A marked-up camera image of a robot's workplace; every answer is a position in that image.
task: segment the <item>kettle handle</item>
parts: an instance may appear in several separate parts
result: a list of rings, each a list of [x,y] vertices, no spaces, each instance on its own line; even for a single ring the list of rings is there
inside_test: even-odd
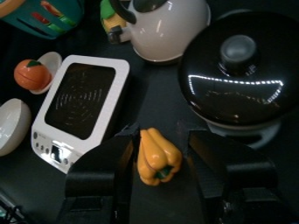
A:
[[[120,3],[120,0],[109,0],[109,4],[116,11],[116,14],[129,23],[136,23],[136,15],[132,11],[129,11],[124,5]]]

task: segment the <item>white kettle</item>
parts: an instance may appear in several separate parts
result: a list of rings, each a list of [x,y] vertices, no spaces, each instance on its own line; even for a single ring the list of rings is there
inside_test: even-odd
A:
[[[109,43],[131,40],[137,55],[153,63],[176,61],[211,22],[206,0],[132,0],[128,9],[120,0],[109,3],[125,20],[125,27],[111,29]]]

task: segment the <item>green container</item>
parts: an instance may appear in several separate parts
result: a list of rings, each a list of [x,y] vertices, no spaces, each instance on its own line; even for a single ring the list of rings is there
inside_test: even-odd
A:
[[[0,19],[44,39],[56,39],[79,24],[84,0],[0,0]]]

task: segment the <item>yellow bell pepper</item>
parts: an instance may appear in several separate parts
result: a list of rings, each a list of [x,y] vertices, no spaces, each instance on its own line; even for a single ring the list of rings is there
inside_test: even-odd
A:
[[[136,169],[149,186],[168,182],[181,168],[183,154],[155,128],[140,130],[140,148]]]

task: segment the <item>white plate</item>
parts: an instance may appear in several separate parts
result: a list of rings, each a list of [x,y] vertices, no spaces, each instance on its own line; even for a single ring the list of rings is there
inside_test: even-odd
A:
[[[47,52],[39,59],[37,61],[40,61],[48,68],[49,72],[51,72],[51,83],[47,85],[47,87],[41,90],[31,90],[31,92],[35,95],[40,95],[44,92],[47,92],[51,88],[52,85],[52,79],[61,67],[61,56],[56,53],[56,52]]]

